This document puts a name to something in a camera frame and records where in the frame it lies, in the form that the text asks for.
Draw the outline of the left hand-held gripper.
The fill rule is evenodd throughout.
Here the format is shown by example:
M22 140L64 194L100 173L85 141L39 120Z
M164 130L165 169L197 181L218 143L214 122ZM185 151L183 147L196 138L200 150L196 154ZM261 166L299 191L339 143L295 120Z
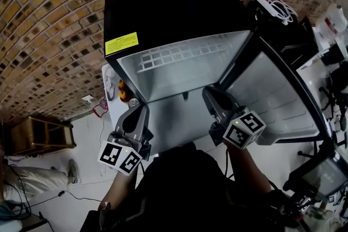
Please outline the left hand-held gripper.
M147 129L150 110L138 104L123 113L115 131L101 144L97 161L124 175L130 175L142 160L150 157L152 133Z

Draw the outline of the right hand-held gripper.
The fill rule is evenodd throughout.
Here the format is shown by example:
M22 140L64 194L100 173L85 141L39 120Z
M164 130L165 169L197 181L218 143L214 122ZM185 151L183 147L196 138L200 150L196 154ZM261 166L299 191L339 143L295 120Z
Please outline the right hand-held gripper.
M245 149L266 128L266 124L255 111L246 111L246 106L240 105L226 91L206 86L202 90L202 97L209 114L220 120L215 121L209 130L216 146L226 141L239 149Z

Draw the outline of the white power strip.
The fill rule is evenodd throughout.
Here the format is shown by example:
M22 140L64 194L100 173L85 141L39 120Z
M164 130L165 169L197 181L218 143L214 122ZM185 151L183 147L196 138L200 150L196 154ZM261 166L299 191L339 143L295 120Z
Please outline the white power strip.
M290 14L280 1L269 2L267 0L256 0L265 10L273 17L276 17L282 21L284 25L287 25L290 20Z

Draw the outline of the person's black clothed body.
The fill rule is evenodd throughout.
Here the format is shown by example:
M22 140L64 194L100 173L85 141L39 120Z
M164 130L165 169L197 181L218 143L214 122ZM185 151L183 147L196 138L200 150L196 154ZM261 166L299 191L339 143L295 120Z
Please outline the person's black clothed body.
M154 158L115 209L91 210L80 232L304 232L279 190L254 193L228 179L193 143Z

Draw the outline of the person's left forearm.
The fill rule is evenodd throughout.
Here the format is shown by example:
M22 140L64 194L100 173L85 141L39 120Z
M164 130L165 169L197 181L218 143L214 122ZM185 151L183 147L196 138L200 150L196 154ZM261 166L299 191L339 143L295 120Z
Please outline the person's left forearm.
M104 209L107 204L115 210L122 201L135 189L137 170L134 170L130 175L117 173L110 189L100 202L98 211Z

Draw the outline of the black mini fridge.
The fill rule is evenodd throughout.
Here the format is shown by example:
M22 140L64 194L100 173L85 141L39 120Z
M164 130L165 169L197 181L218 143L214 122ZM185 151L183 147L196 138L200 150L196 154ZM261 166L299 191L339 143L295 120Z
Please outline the black mini fridge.
M230 93L266 128L259 145L325 140L319 105L297 72L253 29L240 0L105 0L105 59L150 109L151 153L209 135L217 120L202 97L206 86ZM168 45L222 43L210 54L138 73L139 54Z

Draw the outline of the wooden shelf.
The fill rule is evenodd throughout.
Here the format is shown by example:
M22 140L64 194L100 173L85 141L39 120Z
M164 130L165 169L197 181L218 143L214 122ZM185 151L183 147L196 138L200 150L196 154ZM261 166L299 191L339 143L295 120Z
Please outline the wooden shelf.
M37 157L73 149L73 126L29 117L11 129L9 154Z

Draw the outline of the person's right forearm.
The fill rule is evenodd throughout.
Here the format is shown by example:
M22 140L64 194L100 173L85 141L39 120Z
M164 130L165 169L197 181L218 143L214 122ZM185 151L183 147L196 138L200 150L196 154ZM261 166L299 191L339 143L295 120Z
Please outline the person's right forearm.
M235 181L254 193L270 192L269 180L258 168L248 150L239 149L226 140L224 144L227 146Z

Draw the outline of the black cabinet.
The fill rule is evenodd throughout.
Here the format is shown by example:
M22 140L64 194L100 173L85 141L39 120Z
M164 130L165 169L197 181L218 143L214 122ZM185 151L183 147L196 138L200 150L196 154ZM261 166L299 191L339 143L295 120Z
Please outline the black cabinet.
M271 16L256 0L249 1L247 11L253 18L253 29L287 63L296 70L318 53L318 46L309 19L298 20L297 15L284 5L290 14L287 25Z

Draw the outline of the black field monitor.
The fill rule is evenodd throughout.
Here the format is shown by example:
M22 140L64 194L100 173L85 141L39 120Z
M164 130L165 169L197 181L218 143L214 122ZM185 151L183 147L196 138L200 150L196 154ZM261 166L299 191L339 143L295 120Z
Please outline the black field monitor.
M289 174L284 191L293 191L318 200L325 199L348 185L348 159L334 151L317 154Z

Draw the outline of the white container red label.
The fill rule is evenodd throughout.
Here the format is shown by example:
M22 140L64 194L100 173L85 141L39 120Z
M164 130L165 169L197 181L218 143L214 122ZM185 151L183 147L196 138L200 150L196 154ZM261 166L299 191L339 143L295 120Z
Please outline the white container red label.
M324 41L331 43L347 26L342 6L332 3L317 19L315 30Z

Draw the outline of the white plastic bag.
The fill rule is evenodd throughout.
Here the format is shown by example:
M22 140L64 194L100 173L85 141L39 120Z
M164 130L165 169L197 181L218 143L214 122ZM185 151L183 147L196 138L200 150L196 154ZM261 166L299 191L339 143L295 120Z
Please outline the white plastic bag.
M108 101L112 101L115 98L115 72L111 66L107 66L104 73L104 85L107 94Z

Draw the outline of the white table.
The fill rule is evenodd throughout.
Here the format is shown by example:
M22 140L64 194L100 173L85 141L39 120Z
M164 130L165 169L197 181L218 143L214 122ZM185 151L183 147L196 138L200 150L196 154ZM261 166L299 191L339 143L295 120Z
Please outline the white table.
M103 85L104 85L104 73L105 73L105 69L107 66L108 65L104 65L102 67ZM115 80L115 82L116 82L115 98L112 101L108 101L106 90L105 90L105 85L104 85L104 91L105 91L106 101L108 103L109 115L110 115L111 123L113 126L113 131L115 131L115 127L116 127L116 124L117 124L119 117L129 109L128 102L127 103L122 102L118 96L118 93L119 93L118 83L119 83L119 80L121 80L121 78L119 77L119 75L116 72L115 72L115 79L116 79ZM155 157L159 156L159 154L156 154L156 153L152 154L151 151L150 151L149 159L151 157L155 158Z

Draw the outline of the white wire fridge shelf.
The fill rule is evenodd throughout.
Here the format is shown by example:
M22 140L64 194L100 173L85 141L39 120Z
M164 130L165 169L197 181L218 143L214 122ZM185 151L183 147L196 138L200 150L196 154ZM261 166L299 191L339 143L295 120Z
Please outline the white wire fridge shelf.
M228 53L228 48L222 43L198 45L168 45L143 52L135 59L135 69L138 73L152 70L176 62L192 58L207 56L210 54Z

